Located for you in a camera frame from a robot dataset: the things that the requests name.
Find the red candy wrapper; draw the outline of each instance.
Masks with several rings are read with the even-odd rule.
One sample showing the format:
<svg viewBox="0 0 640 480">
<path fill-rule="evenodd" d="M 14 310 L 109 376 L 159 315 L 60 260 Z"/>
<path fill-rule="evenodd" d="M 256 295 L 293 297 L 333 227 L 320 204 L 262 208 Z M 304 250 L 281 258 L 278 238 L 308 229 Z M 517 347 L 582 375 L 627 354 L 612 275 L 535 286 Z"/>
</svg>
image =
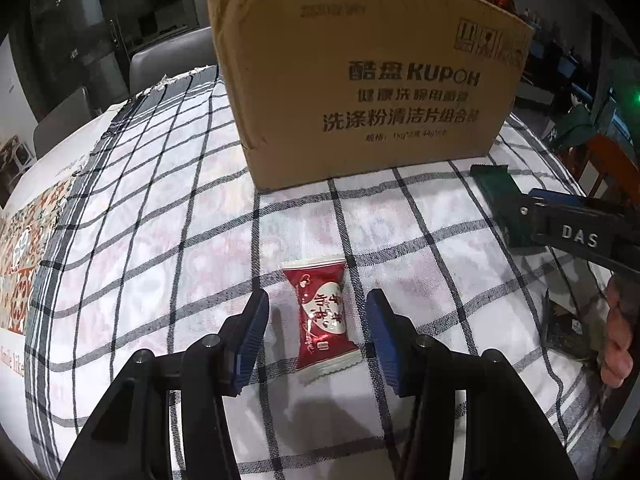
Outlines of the red candy wrapper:
<svg viewBox="0 0 640 480">
<path fill-rule="evenodd" d="M 362 361 L 347 336 L 342 306 L 344 258 L 315 258 L 282 264 L 300 306 L 300 351 L 296 370 L 303 383 Z"/>
</svg>

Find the cardboard box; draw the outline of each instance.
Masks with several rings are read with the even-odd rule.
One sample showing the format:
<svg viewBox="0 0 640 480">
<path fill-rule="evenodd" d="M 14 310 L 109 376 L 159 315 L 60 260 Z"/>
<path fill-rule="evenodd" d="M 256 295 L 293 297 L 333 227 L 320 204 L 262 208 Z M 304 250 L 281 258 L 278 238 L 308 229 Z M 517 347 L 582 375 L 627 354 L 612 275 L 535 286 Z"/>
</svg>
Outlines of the cardboard box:
<svg viewBox="0 0 640 480">
<path fill-rule="evenodd" d="M 482 0 L 207 0 L 255 185 L 484 155 L 533 30 Z"/>
</svg>

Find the candy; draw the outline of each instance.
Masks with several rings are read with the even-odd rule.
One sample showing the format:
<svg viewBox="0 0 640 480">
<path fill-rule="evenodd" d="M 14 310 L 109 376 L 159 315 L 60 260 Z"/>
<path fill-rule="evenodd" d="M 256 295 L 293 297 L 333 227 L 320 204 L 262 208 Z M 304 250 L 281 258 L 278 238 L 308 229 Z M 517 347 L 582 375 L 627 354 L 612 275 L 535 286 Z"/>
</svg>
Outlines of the candy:
<svg viewBox="0 0 640 480">
<path fill-rule="evenodd" d="M 315 258 L 282 265 L 300 307 L 300 350 L 296 370 L 303 383 L 362 361 L 347 336 L 340 283 L 344 258 Z"/>
</svg>

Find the black leather chair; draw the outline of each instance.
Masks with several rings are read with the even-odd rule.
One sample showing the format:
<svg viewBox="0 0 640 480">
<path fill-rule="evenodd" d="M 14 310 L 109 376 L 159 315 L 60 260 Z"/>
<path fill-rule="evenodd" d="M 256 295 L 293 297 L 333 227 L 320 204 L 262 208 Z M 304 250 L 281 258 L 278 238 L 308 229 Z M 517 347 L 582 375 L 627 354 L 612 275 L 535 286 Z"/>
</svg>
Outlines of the black leather chair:
<svg viewBox="0 0 640 480">
<path fill-rule="evenodd" d="M 141 50 L 131 59 L 129 89 L 132 95 L 159 82 L 163 76 L 216 63 L 211 27 L 192 30 Z"/>
<path fill-rule="evenodd" d="M 33 131 L 36 157 L 42 158 L 61 140 L 66 139 L 95 117 L 89 104 L 89 94 L 84 86 L 73 92 L 40 121 Z"/>
</svg>

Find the finger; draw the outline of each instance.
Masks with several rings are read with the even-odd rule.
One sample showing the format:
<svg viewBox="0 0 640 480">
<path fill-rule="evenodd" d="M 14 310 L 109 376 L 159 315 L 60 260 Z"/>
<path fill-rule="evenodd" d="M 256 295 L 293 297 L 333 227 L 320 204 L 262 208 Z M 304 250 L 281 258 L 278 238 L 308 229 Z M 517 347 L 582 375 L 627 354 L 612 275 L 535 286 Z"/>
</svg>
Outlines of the finger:
<svg viewBox="0 0 640 480">
<path fill-rule="evenodd" d="M 607 386 L 611 386 L 612 388 L 619 388 L 620 386 L 622 386 L 623 380 L 620 379 L 615 373 L 613 373 L 606 363 L 602 364 L 600 377 L 602 378 L 602 382 Z"/>
<path fill-rule="evenodd" d="M 629 322 L 622 316 L 618 307 L 609 309 L 606 329 L 607 338 L 616 343 L 621 349 L 628 350 L 631 346 L 633 333 L 631 332 L 631 325 L 629 325 Z"/>
<path fill-rule="evenodd" d="M 617 306 L 620 302 L 620 292 L 618 290 L 618 285 L 616 284 L 616 279 L 612 276 L 607 283 L 607 303 L 609 306 Z"/>
<path fill-rule="evenodd" d="M 604 362 L 606 362 L 609 369 L 620 379 L 628 377 L 631 373 L 631 368 L 634 365 L 629 352 L 623 350 L 611 340 L 608 340 L 605 343 Z"/>
</svg>

